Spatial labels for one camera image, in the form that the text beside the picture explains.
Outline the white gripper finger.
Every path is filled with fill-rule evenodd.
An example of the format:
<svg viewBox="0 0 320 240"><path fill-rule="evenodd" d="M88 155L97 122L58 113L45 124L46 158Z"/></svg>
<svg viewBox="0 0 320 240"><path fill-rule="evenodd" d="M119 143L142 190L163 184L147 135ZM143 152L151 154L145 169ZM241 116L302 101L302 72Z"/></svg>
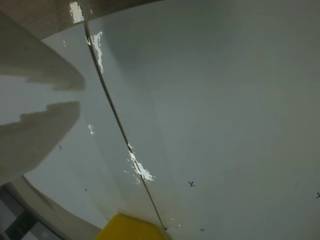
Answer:
<svg viewBox="0 0 320 240"><path fill-rule="evenodd" d="M84 90L85 78L52 48L0 13L0 73L50 84L54 90Z"/></svg>
<svg viewBox="0 0 320 240"><path fill-rule="evenodd" d="M0 184L35 169L73 128L80 112L78 101L59 102L1 125Z"/></svg>

